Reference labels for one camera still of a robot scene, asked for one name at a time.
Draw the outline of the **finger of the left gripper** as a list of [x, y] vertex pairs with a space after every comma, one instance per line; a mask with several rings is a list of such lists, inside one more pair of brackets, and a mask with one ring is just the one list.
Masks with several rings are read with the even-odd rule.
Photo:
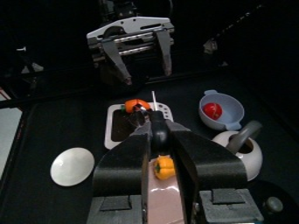
[[171, 36], [167, 30], [158, 31], [155, 35], [162, 51], [164, 75], [170, 76], [172, 73]]
[[124, 82], [127, 85], [132, 84], [131, 80], [131, 74], [127, 71], [127, 66], [124, 64], [124, 61], [121, 60], [121, 56], [119, 54], [117, 45], [112, 39], [104, 40], [101, 42], [103, 51], [112, 62], [112, 65], [116, 69], [116, 77], [121, 82]]

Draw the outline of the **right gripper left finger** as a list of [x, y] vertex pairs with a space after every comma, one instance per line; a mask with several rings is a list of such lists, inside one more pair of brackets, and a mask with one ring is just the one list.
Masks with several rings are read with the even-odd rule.
[[147, 224], [150, 152], [146, 124], [97, 162], [87, 224]]

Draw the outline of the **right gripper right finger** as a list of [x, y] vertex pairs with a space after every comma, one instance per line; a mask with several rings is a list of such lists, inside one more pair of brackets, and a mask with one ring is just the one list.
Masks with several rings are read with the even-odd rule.
[[262, 224], [264, 217], [247, 189], [248, 175], [236, 156], [262, 124], [250, 122], [226, 145], [167, 123], [186, 224]]

